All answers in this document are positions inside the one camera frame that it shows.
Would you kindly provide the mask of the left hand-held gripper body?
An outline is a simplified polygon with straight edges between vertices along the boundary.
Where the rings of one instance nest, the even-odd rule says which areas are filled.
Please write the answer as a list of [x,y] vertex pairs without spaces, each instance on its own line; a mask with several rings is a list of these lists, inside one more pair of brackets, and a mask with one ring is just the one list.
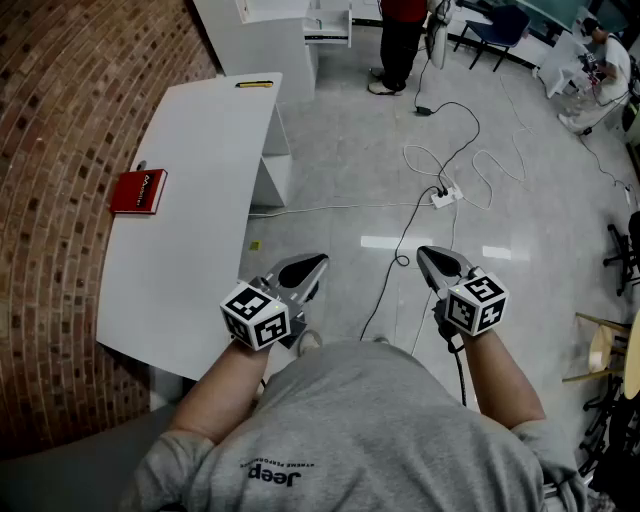
[[228,332],[253,351],[280,343],[291,348],[307,328],[305,304],[292,290],[273,287],[264,277],[241,281],[220,303]]

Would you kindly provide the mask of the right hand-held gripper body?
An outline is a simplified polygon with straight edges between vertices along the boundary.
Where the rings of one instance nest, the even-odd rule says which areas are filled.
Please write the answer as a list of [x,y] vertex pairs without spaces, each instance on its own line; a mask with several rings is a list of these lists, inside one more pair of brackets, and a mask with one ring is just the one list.
[[446,278],[434,308],[439,334],[450,343],[456,334],[476,337],[495,328],[504,316],[509,292],[494,273],[480,267]]

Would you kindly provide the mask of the person's left forearm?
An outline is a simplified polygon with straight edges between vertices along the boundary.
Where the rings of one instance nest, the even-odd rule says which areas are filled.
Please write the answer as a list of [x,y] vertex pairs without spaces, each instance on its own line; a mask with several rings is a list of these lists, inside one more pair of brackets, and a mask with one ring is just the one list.
[[169,429],[223,441],[250,414],[269,352],[232,342],[179,403]]

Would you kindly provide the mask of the person's left shoe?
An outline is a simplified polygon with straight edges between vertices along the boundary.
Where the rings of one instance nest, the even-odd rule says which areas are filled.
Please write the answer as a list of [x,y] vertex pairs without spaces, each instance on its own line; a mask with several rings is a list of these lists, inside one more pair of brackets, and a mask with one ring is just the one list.
[[298,343],[298,356],[301,357],[310,350],[318,349],[323,345],[321,336],[314,330],[306,330],[300,336]]

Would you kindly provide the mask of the white power strip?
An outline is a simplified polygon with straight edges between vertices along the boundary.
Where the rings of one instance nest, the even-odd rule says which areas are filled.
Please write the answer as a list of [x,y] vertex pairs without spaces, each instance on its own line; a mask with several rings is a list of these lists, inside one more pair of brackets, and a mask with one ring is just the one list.
[[432,204],[436,209],[444,208],[464,198],[457,185],[448,187],[445,192],[439,191],[431,196]]

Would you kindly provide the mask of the wooden stool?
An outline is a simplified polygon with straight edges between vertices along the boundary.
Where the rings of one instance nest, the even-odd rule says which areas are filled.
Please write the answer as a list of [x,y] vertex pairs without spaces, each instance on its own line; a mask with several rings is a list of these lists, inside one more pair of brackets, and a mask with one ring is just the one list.
[[586,374],[563,378],[563,383],[593,380],[620,374],[623,396],[633,400],[640,394],[640,309],[630,325],[575,313],[580,318],[597,325],[589,348]]

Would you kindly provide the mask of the person's grey t-shirt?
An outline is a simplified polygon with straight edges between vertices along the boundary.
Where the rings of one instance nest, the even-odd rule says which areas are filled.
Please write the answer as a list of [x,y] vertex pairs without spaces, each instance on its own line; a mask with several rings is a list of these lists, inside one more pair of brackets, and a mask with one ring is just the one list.
[[417,360],[372,342],[274,375],[226,439],[169,431],[121,512],[587,512],[562,431],[461,405]]

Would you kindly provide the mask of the black chair base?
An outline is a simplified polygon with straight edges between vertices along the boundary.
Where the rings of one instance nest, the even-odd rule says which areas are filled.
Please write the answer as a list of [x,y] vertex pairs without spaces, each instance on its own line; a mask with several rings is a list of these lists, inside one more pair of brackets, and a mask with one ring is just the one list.
[[640,284],[640,211],[634,212],[628,222],[628,233],[621,235],[614,224],[608,224],[607,230],[612,236],[618,253],[603,260],[607,267],[614,262],[621,263],[620,283],[616,294],[620,297],[626,287]]

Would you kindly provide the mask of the red book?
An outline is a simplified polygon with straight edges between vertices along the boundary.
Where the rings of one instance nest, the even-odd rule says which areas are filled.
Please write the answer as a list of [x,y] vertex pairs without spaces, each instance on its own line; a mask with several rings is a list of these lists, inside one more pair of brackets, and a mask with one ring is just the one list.
[[165,169],[121,174],[114,189],[110,211],[113,214],[155,215],[166,178]]

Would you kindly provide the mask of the white oval device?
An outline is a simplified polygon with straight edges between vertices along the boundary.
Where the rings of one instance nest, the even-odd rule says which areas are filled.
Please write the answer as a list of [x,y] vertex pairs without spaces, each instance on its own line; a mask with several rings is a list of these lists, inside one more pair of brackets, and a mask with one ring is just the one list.
[[427,9],[426,50],[432,65],[442,70],[446,59],[448,26],[452,19],[452,2],[427,0]]

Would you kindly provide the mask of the white cabinet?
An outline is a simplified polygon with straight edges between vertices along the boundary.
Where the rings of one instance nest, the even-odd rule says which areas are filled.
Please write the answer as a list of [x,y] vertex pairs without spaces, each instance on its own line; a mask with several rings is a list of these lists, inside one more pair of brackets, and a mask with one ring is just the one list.
[[304,37],[312,0],[193,0],[227,76],[279,72],[277,101],[314,99],[318,51]]

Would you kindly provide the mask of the white box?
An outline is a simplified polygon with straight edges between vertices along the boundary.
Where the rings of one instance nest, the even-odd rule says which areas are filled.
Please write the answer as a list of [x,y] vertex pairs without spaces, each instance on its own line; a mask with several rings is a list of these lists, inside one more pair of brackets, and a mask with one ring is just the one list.
[[543,83],[548,99],[561,93],[582,70],[581,57],[587,53],[587,48],[571,32],[560,35],[537,67],[537,78]]

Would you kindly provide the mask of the white open drawer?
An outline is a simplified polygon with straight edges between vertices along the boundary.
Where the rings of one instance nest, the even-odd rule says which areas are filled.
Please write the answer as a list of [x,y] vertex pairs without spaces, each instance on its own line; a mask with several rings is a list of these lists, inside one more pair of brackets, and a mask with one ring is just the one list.
[[345,45],[352,43],[351,0],[312,0],[303,21],[307,44]]

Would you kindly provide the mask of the blue chair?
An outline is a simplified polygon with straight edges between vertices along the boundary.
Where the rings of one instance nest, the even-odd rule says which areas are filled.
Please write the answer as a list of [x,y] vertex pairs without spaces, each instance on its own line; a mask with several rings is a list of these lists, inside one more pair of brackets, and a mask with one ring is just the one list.
[[454,52],[457,51],[460,43],[465,39],[467,30],[470,29],[480,38],[480,43],[469,69],[473,69],[484,50],[493,45],[502,49],[493,69],[496,72],[509,51],[519,44],[528,31],[530,17],[516,5],[504,5],[495,7],[488,14],[488,20],[488,23],[466,20]]

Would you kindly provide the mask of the black metal frame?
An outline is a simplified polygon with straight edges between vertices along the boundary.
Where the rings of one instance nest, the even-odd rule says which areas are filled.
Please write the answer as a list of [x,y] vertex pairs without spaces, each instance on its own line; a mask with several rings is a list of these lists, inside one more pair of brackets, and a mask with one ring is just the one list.
[[623,379],[610,375],[605,393],[587,401],[583,410],[596,416],[579,444],[587,455],[580,475],[616,506],[640,507],[640,393],[626,398]]

